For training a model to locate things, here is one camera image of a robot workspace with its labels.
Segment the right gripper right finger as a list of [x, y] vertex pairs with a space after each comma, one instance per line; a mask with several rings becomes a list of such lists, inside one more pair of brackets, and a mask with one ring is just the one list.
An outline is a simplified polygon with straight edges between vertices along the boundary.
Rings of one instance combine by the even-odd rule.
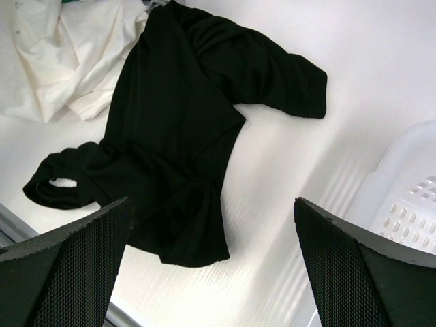
[[323, 326], [434, 326], [435, 256], [296, 198], [294, 222]]

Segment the black tank top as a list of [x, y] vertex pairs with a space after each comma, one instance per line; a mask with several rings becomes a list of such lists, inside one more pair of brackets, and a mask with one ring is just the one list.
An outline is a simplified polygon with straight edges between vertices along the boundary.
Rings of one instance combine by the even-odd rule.
[[125, 61], [103, 139], [47, 156], [24, 194], [57, 209], [128, 197], [132, 247], [189, 268], [226, 260], [221, 190], [245, 123], [236, 105], [321, 119], [327, 80], [265, 35], [171, 1]]

